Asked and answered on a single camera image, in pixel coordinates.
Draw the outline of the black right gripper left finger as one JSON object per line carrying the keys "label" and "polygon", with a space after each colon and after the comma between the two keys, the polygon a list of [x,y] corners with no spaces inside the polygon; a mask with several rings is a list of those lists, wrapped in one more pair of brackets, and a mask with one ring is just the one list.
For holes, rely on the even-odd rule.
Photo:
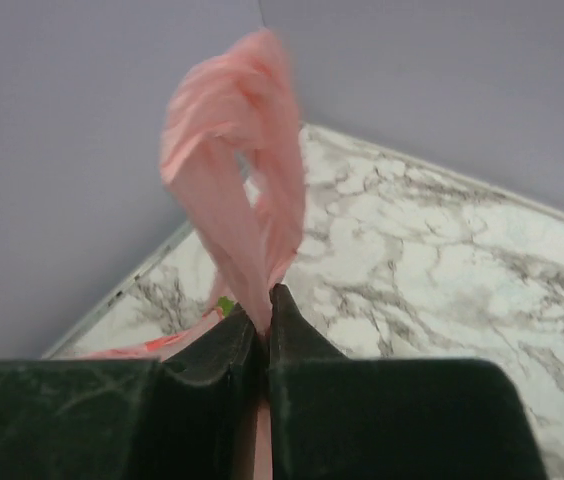
{"label": "black right gripper left finger", "polygon": [[241,311],[165,361],[0,361],[0,479],[245,479],[256,363]]}

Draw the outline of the pink plastic bag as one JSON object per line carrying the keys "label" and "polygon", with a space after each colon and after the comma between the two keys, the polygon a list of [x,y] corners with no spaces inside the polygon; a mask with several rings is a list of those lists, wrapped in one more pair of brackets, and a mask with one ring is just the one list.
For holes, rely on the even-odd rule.
{"label": "pink plastic bag", "polygon": [[194,325],[98,352],[153,364],[130,479],[273,475],[266,372],[275,289],[303,240],[299,130],[288,56],[265,28],[193,67],[167,106],[160,176],[216,273]]}

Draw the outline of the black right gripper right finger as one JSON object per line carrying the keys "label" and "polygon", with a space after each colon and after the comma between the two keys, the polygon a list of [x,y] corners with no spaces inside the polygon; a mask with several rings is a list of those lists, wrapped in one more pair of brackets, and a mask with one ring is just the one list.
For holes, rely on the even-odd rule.
{"label": "black right gripper right finger", "polygon": [[476,358],[351,359],[271,292],[277,479],[543,479],[517,389]]}

